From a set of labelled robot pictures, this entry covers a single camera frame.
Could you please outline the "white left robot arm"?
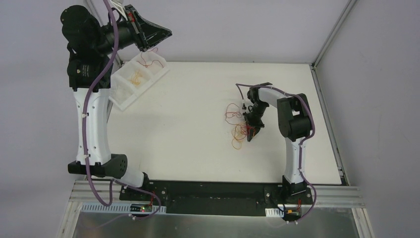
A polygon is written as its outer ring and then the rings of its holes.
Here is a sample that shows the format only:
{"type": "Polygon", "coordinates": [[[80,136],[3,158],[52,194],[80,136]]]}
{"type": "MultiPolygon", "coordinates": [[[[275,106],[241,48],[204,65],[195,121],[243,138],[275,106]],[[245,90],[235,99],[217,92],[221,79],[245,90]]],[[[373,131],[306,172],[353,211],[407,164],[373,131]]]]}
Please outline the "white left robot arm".
{"type": "Polygon", "coordinates": [[[113,15],[107,5],[107,25],[99,21],[82,5],[65,9],[60,20],[62,34],[68,41],[69,86],[76,101],[79,147],[76,159],[67,166],[71,174],[111,177],[133,186],[138,200],[150,197],[148,176],[128,166],[127,156],[113,154],[107,138],[107,109],[111,90],[111,72],[118,50],[135,45],[140,51],[157,46],[172,35],[172,31],[144,19],[131,5],[113,15]]]}

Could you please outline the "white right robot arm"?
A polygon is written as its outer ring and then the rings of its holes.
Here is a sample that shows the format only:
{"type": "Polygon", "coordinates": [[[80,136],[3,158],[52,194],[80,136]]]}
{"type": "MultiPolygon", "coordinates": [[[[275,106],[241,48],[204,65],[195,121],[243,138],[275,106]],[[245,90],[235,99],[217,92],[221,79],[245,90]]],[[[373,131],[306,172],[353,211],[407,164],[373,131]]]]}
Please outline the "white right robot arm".
{"type": "Polygon", "coordinates": [[[286,167],[280,197],[287,203],[294,203],[307,190],[305,149],[307,140],[315,133],[307,96],[304,93],[284,92],[268,82],[250,85],[248,88],[247,98],[252,105],[243,113],[247,141],[251,141],[264,128],[262,117],[266,109],[269,106],[275,107],[279,131],[286,144],[286,167]]]}

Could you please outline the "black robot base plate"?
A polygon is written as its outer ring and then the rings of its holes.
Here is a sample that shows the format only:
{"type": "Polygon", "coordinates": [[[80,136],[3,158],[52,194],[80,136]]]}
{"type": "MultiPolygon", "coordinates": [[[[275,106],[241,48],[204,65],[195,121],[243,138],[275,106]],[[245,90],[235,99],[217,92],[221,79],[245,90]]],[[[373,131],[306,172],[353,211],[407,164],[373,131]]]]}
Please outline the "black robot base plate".
{"type": "Polygon", "coordinates": [[[151,180],[147,193],[121,188],[119,200],[161,207],[164,214],[265,217],[298,204],[311,206],[311,190],[287,201],[281,183],[202,182],[151,180]]]}

